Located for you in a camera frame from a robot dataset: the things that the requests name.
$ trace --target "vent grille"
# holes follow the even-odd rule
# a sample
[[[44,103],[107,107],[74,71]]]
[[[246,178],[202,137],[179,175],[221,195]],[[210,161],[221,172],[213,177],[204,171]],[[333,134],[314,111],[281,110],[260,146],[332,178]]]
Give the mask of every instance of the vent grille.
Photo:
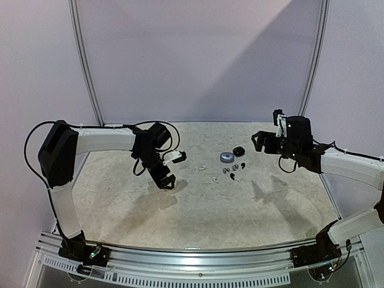
[[[44,264],[66,272],[76,272],[77,268],[76,265],[66,262],[65,260],[56,259],[49,256],[45,256]]]
[[[246,280],[150,280],[130,277],[120,273],[108,272],[104,278],[108,282],[138,288],[267,288],[290,284],[289,273],[268,277],[248,278]]]
[[[58,270],[80,275],[76,272],[77,264],[71,263],[66,259],[58,259],[45,255],[44,264]],[[149,277],[137,277],[120,272],[106,271],[104,278],[94,279],[137,288],[268,288],[280,287],[282,285],[290,284],[290,277],[288,272],[267,277],[254,277],[246,278],[244,280],[236,279],[231,281],[155,279]]]

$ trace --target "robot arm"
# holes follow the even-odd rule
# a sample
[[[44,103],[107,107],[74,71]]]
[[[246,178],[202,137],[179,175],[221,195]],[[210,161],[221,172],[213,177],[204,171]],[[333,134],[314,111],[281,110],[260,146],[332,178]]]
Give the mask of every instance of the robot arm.
[[[333,144],[313,143],[309,119],[302,116],[286,117],[281,110],[274,111],[277,132],[260,131],[252,136],[256,151],[280,154],[292,159],[299,167],[315,173],[340,175],[365,183],[382,192],[381,200],[374,207],[327,225],[316,236],[313,246],[299,247],[292,251],[295,266],[310,265],[341,255],[338,247],[352,237],[384,226],[384,162],[342,151]]]
[[[52,209],[63,237],[60,256],[79,260],[85,265],[100,266],[106,265],[108,259],[106,248],[99,245],[95,249],[86,243],[77,220],[72,197],[75,156],[94,151],[131,151],[131,156],[141,160],[143,168],[148,170],[157,187],[170,190],[174,188],[176,178],[174,175],[168,176],[170,170],[167,164],[184,161],[186,155],[180,151],[169,151],[168,158],[162,159],[159,149],[169,138],[170,132],[159,122],[148,130],[133,125],[119,129],[74,128],[65,121],[57,121],[53,125],[38,153],[38,160],[49,186]]]

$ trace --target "white wall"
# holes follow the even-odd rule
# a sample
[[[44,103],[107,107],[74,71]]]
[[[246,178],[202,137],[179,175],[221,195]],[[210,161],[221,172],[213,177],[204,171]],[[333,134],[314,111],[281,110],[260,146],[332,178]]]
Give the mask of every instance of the white wall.
[[[272,121],[305,92],[321,0],[82,0],[106,123]]]
[[[43,184],[23,160],[43,120],[95,124],[79,65],[68,1],[2,1],[0,8],[0,286],[21,287],[42,230],[53,226]],[[47,129],[31,138],[29,157]]]
[[[331,0],[326,34],[306,116],[321,142],[384,155],[384,2]],[[355,181],[327,176],[346,217],[376,203],[380,193]],[[384,231],[362,237],[375,280],[384,286]]]

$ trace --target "white plastic piece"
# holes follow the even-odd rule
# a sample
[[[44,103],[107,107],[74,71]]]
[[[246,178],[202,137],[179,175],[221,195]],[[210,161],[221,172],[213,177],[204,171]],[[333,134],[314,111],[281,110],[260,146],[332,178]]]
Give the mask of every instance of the white plastic piece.
[[[79,235],[81,228],[74,208],[72,183],[68,182],[63,186],[55,186],[49,193],[64,235],[69,239]]]
[[[74,128],[73,130],[79,133],[77,155],[92,151],[130,151],[136,138],[129,129]]]
[[[164,156],[163,165],[167,166],[170,162],[172,162],[173,160],[176,160],[180,157],[182,157],[180,151],[176,150],[176,151],[169,152]]]
[[[281,137],[281,135],[287,134],[287,122],[285,115],[277,115],[277,131],[276,137]]]
[[[334,148],[325,151],[321,159],[322,172],[356,180],[379,191],[384,185],[384,162],[339,152]]]
[[[383,227],[379,214],[373,208],[337,221],[328,231],[333,244],[343,244],[348,239],[359,236],[374,228]]]

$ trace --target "marble surface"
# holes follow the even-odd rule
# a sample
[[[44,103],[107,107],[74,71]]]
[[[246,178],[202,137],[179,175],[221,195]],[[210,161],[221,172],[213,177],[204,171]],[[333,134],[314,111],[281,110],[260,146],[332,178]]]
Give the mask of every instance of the marble surface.
[[[251,135],[274,131],[271,124],[175,125],[187,160],[169,165],[177,179],[171,191],[159,190],[148,172],[134,176],[129,152],[90,153],[73,191],[88,240],[178,249],[259,247],[314,237],[337,219],[317,174],[304,168],[286,174],[277,155],[254,150]],[[233,181],[222,173],[232,164],[221,163],[219,155],[239,145],[246,155],[235,163],[246,167]],[[199,171],[201,165],[206,170]],[[291,170],[293,161],[282,166]]]

